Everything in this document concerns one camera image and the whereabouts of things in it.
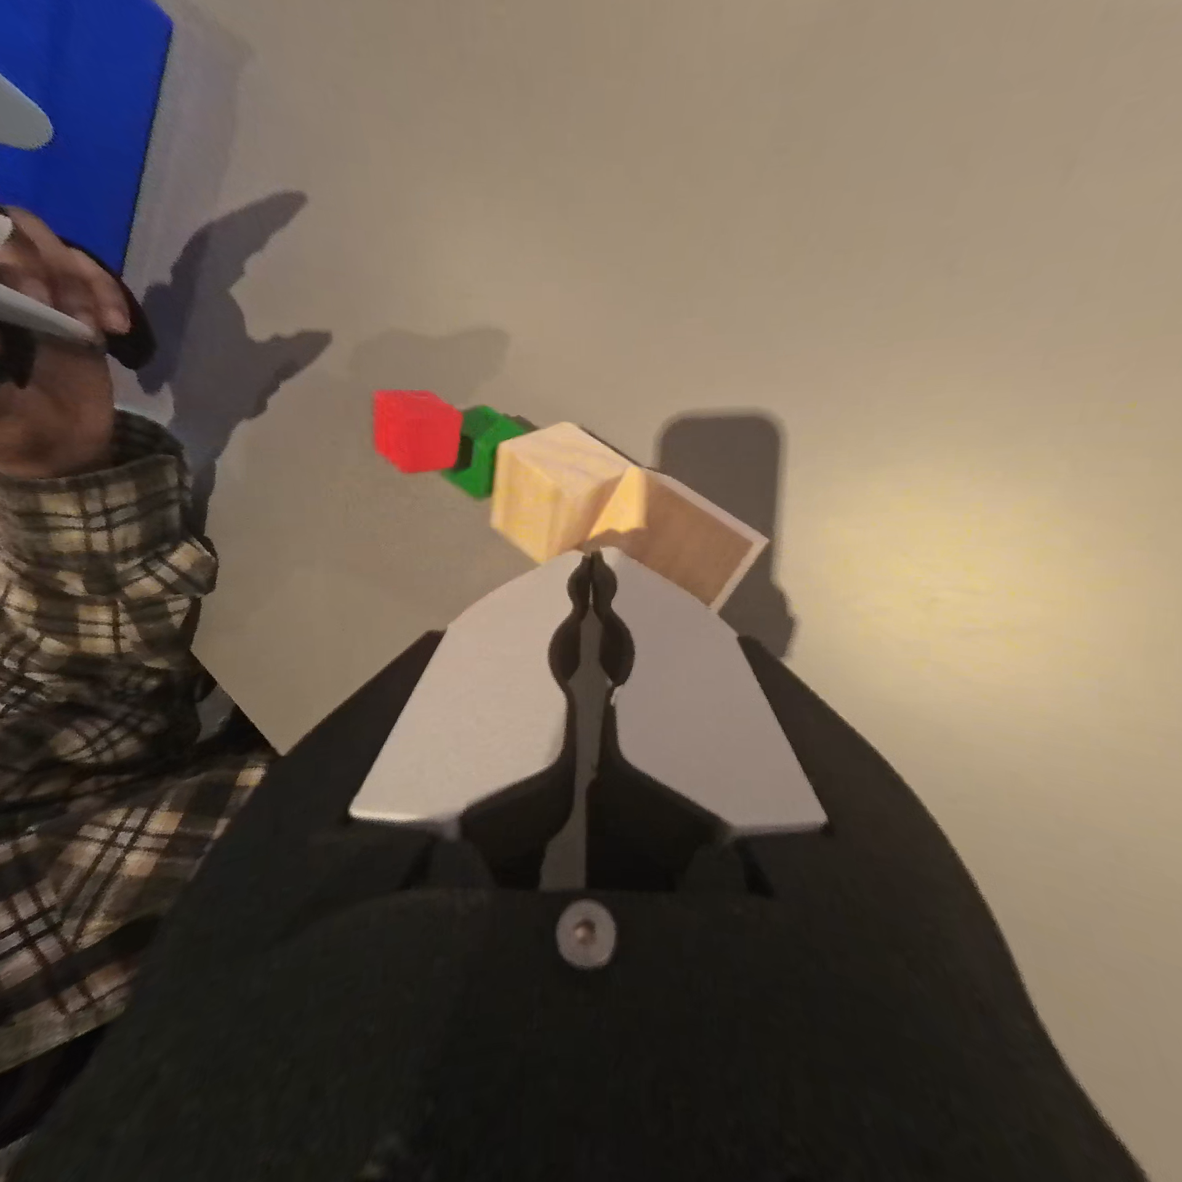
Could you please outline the large pale wooden cube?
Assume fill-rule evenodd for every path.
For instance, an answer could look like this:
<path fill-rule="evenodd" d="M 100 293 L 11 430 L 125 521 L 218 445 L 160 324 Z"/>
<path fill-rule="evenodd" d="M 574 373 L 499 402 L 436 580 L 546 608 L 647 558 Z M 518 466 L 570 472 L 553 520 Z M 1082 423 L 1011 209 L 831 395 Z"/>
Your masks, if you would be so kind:
<path fill-rule="evenodd" d="M 720 613 L 769 541 L 686 485 L 630 466 L 582 544 L 608 548 Z"/>

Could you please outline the person's left hand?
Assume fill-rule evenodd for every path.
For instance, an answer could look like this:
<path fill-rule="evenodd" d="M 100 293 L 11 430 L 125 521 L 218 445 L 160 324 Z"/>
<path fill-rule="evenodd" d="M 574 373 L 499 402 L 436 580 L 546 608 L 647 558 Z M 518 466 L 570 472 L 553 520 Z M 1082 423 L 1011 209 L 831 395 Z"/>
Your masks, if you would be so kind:
<path fill-rule="evenodd" d="M 129 330 L 118 282 L 29 212 L 4 207 L 3 285 L 83 324 L 93 345 L 42 338 L 22 389 L 1 390 L 1 471 L 7 479 L 66 479 L 111 465 L 114 382 L 105 335 Z"/>

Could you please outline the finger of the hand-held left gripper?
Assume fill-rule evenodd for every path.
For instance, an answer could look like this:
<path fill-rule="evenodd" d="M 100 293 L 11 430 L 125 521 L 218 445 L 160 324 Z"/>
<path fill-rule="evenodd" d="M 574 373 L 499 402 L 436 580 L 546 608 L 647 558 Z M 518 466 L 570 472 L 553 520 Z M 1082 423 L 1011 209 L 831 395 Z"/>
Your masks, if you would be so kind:
<path fill-rule="evenodd" d="M 0 101 L 3 147 L 38 151 L 50 143 L 50 119 L 5 77 L 0 78 Z"/>

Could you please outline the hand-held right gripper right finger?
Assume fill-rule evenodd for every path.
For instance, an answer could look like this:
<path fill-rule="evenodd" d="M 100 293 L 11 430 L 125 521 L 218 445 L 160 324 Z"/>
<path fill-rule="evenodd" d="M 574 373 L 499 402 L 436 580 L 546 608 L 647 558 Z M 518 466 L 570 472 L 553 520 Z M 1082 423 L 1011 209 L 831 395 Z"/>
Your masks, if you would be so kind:
<path fill-rule="evenodd" d="M 826 814 L 734 631 L 623 552 L 594 556 L 592 604 L 625 769 L 723 838 L 816 834 Z"/>

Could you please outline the medium pale wooden cube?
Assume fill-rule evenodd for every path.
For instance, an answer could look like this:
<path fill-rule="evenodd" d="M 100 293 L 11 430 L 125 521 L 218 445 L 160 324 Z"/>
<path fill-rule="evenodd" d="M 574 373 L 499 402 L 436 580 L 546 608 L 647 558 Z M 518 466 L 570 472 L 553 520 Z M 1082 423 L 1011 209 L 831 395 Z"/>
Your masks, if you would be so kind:
<path fill-rule="evenodd" d="M 491 525 L 544 565 L 578 551 L 630 464 L 570 423 L 501 442 L 495 452 Z"/>

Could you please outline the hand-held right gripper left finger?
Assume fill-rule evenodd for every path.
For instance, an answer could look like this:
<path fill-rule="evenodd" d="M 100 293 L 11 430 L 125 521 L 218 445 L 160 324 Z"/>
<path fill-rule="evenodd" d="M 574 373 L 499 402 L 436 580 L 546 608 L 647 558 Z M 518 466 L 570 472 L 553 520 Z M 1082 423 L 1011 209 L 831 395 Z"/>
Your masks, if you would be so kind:
<path fill-rule="evenodd" d="M 551 665 L 585 596 L 568 552 L 457 616 L 349 805 L 349 818 L 458 838 L 480 807 L 557 767 L 568 697 Z"/>

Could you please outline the person's left forearm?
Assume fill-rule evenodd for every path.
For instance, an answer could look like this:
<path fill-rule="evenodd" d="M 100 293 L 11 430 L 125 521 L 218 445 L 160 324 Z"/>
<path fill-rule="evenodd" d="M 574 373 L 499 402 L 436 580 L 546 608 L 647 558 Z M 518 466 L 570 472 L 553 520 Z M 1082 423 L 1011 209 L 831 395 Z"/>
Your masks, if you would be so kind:
<path fill-rule="evenodd" d="M 3 479 L 1 1070 L 118 1017 L 143 948 L 273 759 L 202 737 L 190 624 L 216 559 L 183 452 L 117 411 L 112 466 Z"/>

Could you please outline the green wooden cube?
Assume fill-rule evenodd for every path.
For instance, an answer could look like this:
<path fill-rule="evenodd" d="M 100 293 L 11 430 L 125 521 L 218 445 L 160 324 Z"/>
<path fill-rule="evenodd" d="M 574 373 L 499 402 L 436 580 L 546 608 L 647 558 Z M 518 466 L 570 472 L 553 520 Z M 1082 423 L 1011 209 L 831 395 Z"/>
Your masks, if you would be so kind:
<path fill-rule="evenodd" d="M 509 417 L 488 406 L 465 409 L 456 462 L 440 476 L 471 499 L 488 499 L 492 495 L 498 448 L 534 431 L 536 427 L 523 419 Z"/>

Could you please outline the blue plastic bin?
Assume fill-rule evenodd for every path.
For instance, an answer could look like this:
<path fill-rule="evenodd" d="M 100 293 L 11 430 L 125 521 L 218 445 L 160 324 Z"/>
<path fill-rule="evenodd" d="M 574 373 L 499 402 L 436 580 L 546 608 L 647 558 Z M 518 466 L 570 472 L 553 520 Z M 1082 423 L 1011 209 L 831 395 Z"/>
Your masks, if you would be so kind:
<path fill-rule="evenodd" d="M 173 23 L 150 2 L 3 2 L 3 79 L 52 138 L 1 150 L 3 205 L 122 274 Z"/>

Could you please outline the small red wooden cube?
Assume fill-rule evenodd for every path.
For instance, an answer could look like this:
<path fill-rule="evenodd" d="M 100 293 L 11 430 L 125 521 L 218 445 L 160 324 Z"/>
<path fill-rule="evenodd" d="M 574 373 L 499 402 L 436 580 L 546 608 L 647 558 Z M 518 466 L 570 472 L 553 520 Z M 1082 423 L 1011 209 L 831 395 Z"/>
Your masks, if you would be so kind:
<path fill-rule="evenodd" d="M 432 392 L 378 390 L 373 396 L 374 451 L 404 475 L 456 465 L 463 414 Z"/>

